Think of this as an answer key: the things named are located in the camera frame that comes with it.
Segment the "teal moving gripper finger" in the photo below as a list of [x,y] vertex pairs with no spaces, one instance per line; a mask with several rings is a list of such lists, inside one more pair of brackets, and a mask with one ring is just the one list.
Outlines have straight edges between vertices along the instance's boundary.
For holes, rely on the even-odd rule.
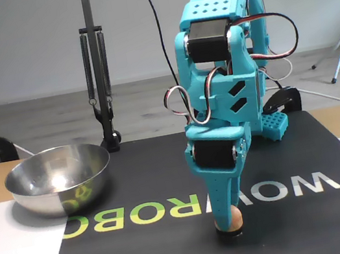
[[193,175],[204,180],[217,228],[221,231],[228,231],[233,218],[231,210],[233,205],[230,198],[230,178],[234,174],[241,175],[245,166],[246,156],[239,157],[234,167],[208,169],[199,168],[195,164],[191,155],[190,144],[187,145],[184,153],[190,171]]

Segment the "teal fixed gripper finger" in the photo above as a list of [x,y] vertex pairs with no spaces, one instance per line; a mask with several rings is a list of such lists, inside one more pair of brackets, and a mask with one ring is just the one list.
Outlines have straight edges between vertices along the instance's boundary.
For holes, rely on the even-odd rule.
[[240,174],[234,174],[230,178],[230,198],[232,205],[238,207],[240,195]]

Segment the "teal gripper body black servo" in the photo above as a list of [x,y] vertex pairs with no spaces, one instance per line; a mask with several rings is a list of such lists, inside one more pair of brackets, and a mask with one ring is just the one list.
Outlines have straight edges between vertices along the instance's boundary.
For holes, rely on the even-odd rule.
[[249,122],[231,124],[212,119],[205,125],[188,126],[186,138],[199,168],[221,169],[234,167],[239,157],[247,155],[250,131]]

